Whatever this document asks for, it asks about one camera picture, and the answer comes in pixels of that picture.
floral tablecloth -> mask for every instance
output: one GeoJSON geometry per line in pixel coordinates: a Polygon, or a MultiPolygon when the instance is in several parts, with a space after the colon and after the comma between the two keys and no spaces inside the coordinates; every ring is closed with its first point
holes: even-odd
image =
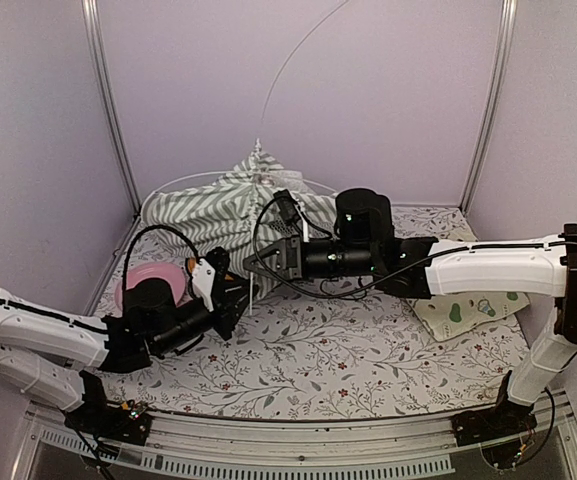
{"type": "MultiPolygon", "coordinates": [[[[474,239],[458,209],[393,207],[393,218],[398,236],[474,239]]],[[[152,261],[183,264],[146,235],[132,265],[152,261]]],[[[119,313],[120,274],[98,315],[119,313]]],[[[281,287],[242,317],[229,342],[211,332],[181,357],[98,375],[109,397],[160,410],[294,420],[403,416],[493,402],[504,373],[527,350],[514,315],[438,343],[404,300],[370,292],[356,302],[321,301],[281,287]]]]}

pink plate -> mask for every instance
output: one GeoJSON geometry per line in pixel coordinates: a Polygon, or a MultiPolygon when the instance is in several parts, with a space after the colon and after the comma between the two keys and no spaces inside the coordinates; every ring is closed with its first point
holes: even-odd
{"type": "MultiPolygon", "coordinates": [[[[181,303],[181,298],[186,291],[186,275],[181,267],[173,265],[172,263],[144,263],[132,270],[128,270],[128,277],[126,281],[126,288],[131,289],[135,287],[142,280],[147,278],[161,278],[168,282],[172,289],[172,296],[175,299],[175,304],[181,303]]],[[[121,310],[121,281],[115,290],[115,304],[121,310]]]]}

robotic arm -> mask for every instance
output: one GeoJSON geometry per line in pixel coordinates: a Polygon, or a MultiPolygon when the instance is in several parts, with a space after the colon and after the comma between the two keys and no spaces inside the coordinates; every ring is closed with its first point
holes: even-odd
{"type": "Polygon", "coordinates": [[[70,427],[144,444],[150,429],[146,406],[109,405],[101,380],[80,370],[129,373],[146,368],[151,356],[183,353],[178,350],[181,345],[210,329],[230,339],[246,307],[249,282],[228,272],[229,263],[222,248],[202,258],[193,271],[200,298],[179,307],[165,281],[144,280],[126,291],[118,318],[60,312],[0,288],[0,378],[62,410],[70,427]],[[70,360],[72,367],[35,352],[70,360]]]}
{"type": "MultiPolygon", "coordinates": [[[[278,204],[288,225],[303,216],[287,191],[277,192],[271,203],[278,204]]],[[[347,190],[336,198],[336,208],[337,238],[294,235],[260,251],[255,242],[255,255],[244,261],[244,267],[289,284],[372,275],[371,285],[334,298],[372,286],[402,298],[468,291],[520,291],[553,297],[554,308],[546,326],[521,365],[505,376],[496,405],[452,418],[459,445],[534,428],[535,401],[577,354],[577,225],[565,225],[561,235],[522,242],[399,239],[394,235],[390,201],[382,195],[367,189],[347,190]]]]}

striped cloth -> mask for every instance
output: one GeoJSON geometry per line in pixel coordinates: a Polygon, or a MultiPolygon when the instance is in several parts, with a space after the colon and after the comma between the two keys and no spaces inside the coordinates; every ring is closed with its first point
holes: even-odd
{"type": "MultiPolygon", "coordinates": [[[[179,192],[157,193],[142,212],[147,225],[164,224],[181,230],[206,254],[221,246],[230,253],[230,270],[248,278],[243,268],[245,258],[253,255],[252,232],[261,209],[273,198],[273,193],[288,188],[306,215],[316,224],[330,226],[335,221],[334,198],[318,195],[301,180],[299,172],[285,170],[257,142],[255,150],[232,172],[214,183],[188,188],[179,192]]],[[[261,250],[286,236],[287,227],[281,222],[276,208],[265,215],[259,228],[261,250]]],[[[157,232],[164,248],[175,255],[191,256],[190,250],[176,236],[157,232]]],[[[264,297],[276,282],[257,275],[258,298],[264,297]]]]}

gray partition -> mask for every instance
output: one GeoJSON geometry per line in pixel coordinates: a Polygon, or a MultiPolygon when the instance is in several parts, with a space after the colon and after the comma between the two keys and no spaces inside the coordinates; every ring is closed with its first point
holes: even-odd
{"type": "MultiPolygon", "coordinates": [[[[498,116],[470,220],[484,239],[577,222],[577,1],[520,2],[498,116]]],[[[529,339],[550,301],[520,317],[529,339]]],[[[577,416],[577,358],[564,377],[577,416]]]]}
{"type": "MultiPolygon", "coordinates": [[[[130,216],[81,4],[0,1],[0,285],[83,311],[130,216]]],[[[0,385],[0,480],[27,402],[0,385]]]]}
{"type": "Polygon", "coordinates": [[[182,175],[229,168],[260,136],[288,168],[333,187],[457,205],[501,8],[474,0],[100,2],[141,195],[182,175]],[[304,39],[262,124],[276,74],[304,39]]]}

